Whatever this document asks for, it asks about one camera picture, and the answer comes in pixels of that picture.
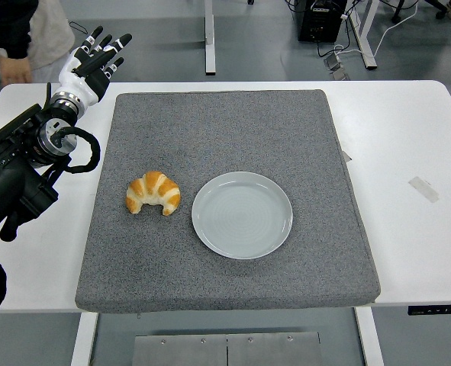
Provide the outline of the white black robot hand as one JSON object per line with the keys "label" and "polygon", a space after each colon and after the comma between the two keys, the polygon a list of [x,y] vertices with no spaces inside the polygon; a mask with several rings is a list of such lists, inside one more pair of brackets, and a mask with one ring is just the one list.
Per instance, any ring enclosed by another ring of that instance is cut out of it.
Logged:
{"label": "white black robot hand", "polygon": [[115,40],[109,34],[97,41],[102,31],[103,27],[96,27],[69,54],[59,74],[60,87],[56,93],[72,95],[83,110],[103,99],[111,77],[124,62],[118,54],[132,40],[131,34],[124,34]]}

